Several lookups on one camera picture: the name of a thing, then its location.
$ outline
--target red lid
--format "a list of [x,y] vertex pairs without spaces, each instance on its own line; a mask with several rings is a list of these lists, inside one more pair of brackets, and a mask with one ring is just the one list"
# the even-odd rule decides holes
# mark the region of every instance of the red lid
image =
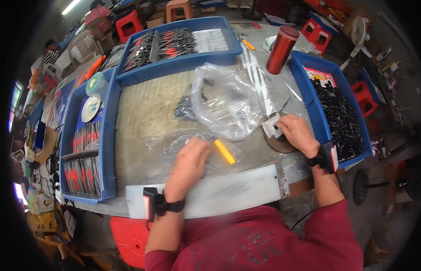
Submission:
[[291,26],[282,25],[280,26],[280,33],[287,37],[291,37],[291,40],[296,40],[300,36],[298,30]]

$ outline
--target concrete table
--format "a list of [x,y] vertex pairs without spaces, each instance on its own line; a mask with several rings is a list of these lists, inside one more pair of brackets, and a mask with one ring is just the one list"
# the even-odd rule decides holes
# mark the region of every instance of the concrete table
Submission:
[[[236,35],[244,34],[256,48],[253,53],[262,70],[266,71],[265,65],[269,53],[261,47],[265,38],[277,34],[278,27],[261,24],[262,29],[259,30],[249,22],[230,24]],[[239,60],[231,66],[243,72],[241,67]],[[117,197],[97,205],[75,202],[77,208],[127,217],[126,185],[156,184],[166,181],[169,169],[165,169],[159,163],[160,150],[149,151],[146,144],[151,144],[150,137],[170,134],[177,129],[203,130],[203,126],[197,121],[184,121],[172,117],[181,96],[189,94],[187,91],[194,79],[194,73],[195,71],[174,73],[123,88],[118,105],[115,138]],[[285,65],[279,75],[269,75],[269,79],[266,84],[275,108],[281,109],[290,97],[284,111],[302,114],[307,118],[312,131],[305,105],[284,84],[284,82],[289,84],[302,97],[289,67]],[[300,151],[290,154],[275,151],[268,145],[261,127],[257,127],[247,140],[233,144],[242,151],[243,158],[219,174],[245,171],[275,162],[282,197],[297,195],[312,188],[311,169],[305,164],[304,155]]]

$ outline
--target fluorescent light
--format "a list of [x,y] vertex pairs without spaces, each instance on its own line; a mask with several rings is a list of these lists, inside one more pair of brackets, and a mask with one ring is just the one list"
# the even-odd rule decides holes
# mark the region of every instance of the fluorescent light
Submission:
[[61,15],[64,15],[66,13],[68,13],[74,6],[76,6],[76,4],[78,2],[80,2],[81,0],[73,0],[72,3],[70,3],[67,8],[63,11],[63,13]]

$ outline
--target black watch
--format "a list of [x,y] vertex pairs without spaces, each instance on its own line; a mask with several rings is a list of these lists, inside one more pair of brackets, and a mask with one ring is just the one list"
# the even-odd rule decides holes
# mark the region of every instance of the black watch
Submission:
[[156,187],[144,187],[143,200],[146,219],[149,222],[154,221],[155,214],[163,216],[166,211],[178,213],[185,207],[185,199],[176,201],[175,203],[167,203],[164,190],[162,194],[159,194]]
[[316,155],[313,158],[307,158],[307,165],[310,167],[314,167],[315,165],[319,164],[319,157]]
[[332,141],[320,145],[318,154],[313,158],[307,158],[308,166],[319,165],[320,168],[327,168],[329,174],[337,171],[338,160],[336,146]]
[[176,201],[175,203],[167,203],[165,200],[164,190],[162,194],[160,194],[159,202],[158,202],[158,209],[163,212],[163,214],[157,213],[159,216],[163,216],[166,211],[179,213],[185,207],[185,198],[183,200]]

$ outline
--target green lid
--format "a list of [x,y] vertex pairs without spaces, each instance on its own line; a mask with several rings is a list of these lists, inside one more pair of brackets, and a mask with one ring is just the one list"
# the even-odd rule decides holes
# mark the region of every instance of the green lid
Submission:
[[95,73],[88,81],[87,87],[85,88],[86,93],[87,94],[93,93],[98,88],[98,85],[102,79],[103,79],[102,72]]

